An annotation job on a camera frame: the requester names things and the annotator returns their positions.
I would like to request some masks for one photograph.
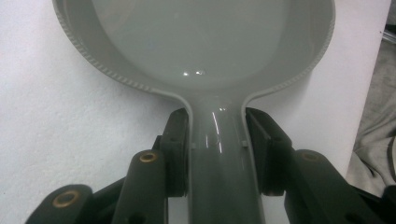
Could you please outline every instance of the gray ceramic dish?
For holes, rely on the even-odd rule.
[[[186,106],[190,223],[263,223],[245,106],[312,71],[331,40],[333,0],[53,3],[93,66]]]

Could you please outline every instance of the gray fabric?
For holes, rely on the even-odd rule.
[[[346,174],[349,184],[381,196],[396,185],[396,46],[382,42]]]

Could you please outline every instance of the white table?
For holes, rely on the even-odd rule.
[[[324,154],[345,175],[390,0],[336,0],[332,43],[292,87],[251,103],[295,148]],[[68,184],[97,191],[126,175],[181,104],[127,88],[74,49],[51,1],[0,4],[0,223],[22,223]],[[187,223],[184,199],[172,224]],[[267,223],[288,223],[281,199],[264,198]]]

